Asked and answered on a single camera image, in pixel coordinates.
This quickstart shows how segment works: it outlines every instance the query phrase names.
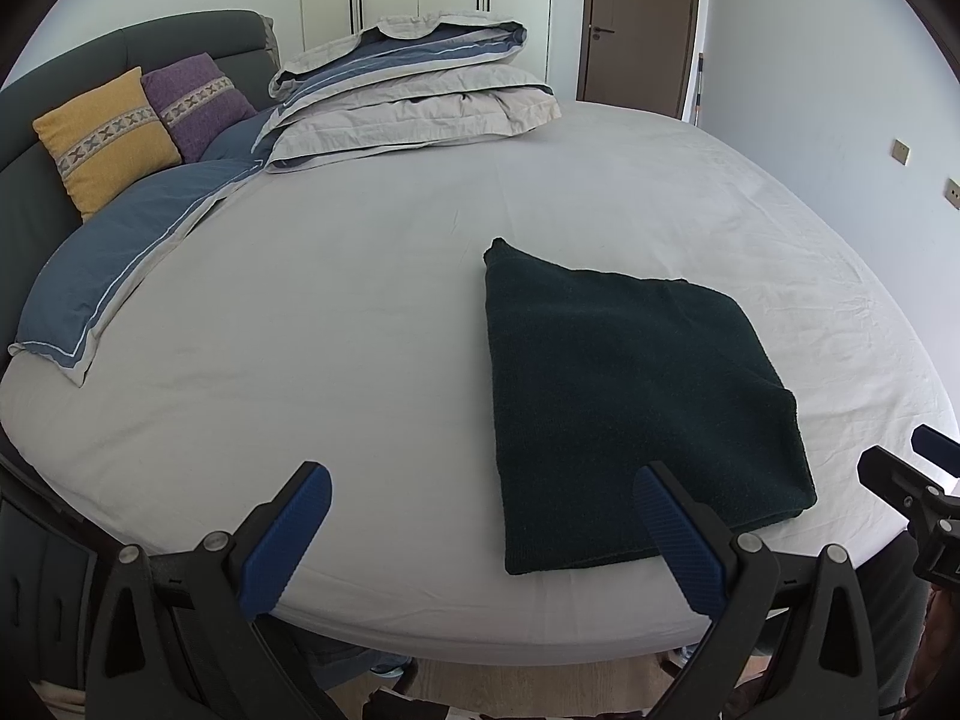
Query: wooden floor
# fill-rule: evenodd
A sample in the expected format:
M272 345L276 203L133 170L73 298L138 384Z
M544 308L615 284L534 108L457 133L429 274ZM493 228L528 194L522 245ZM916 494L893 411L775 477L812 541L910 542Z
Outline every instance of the wooden floor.
M632 712L656 704L669 685L654 656L535 668L464 666L421 661L410 695L494 717L568 717ZM330 691L350 720L376 688L390 682L363 675Z

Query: metal screw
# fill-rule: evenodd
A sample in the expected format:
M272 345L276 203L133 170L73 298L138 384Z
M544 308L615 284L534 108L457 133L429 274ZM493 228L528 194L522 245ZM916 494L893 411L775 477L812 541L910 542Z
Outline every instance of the metal screw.
M126 563L133 562L138 557L140 557L140 550L131 544L120 550L120 554L117 555L117 560L120 560L120 562L126 565Z
M833 562L847 562L847 551L839 544L831 544L827 547L827 557Z
M763 541L753 533L741 533L736 537L736 543L744 552L760 552L763 549Z
M229 533L214 531L203 537L203 549L208 552L220 552L230 541Z

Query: blue gripper pad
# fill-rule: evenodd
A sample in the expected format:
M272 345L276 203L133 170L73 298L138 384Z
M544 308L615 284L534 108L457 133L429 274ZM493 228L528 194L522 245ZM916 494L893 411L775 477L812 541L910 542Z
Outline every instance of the blue gripper pad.
M928 425L920 425L910 439L913 451L937 464L950 476L960 477L960 445Z
M649 466L637 471L634 505L686 603L716 621L727 606L724 567L696 525Z
M244 618L270 613L280 600L306 548L330 511L330 472L317 466L264 533L240 569L237 601Z

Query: cable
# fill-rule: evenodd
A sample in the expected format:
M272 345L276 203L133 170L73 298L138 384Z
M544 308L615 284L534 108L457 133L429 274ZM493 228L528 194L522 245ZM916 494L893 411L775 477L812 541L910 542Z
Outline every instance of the cable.
M904 709L909 709L913 704L920 701L920 696L923 696L923 693L917 693L915 696L904 699L899 704L894 704L893 707L886 707L886 709L880 709L880 717L885 717L888 714L896 714L897 712L903 712Z

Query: blue pillow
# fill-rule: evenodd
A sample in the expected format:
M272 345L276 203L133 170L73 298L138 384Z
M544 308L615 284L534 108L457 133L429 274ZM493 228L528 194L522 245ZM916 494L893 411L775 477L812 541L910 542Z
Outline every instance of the blue pillow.
M260 165L195 162L123 190L54 252L27 297L11 355L30 351L83 384L104 327L158 261Z
M256 147L256 153L251 153L253 144L256 143L256 136L260 134L263 125L267 124L270 114L274 108L267 108L260 111L256 116L244 119L243 122L232 124L224 129L203 152L200 162L206 162L213 159L243 159L265 160L270 156L270 151L274 147L277 138L280 137L280 131L271 132Z

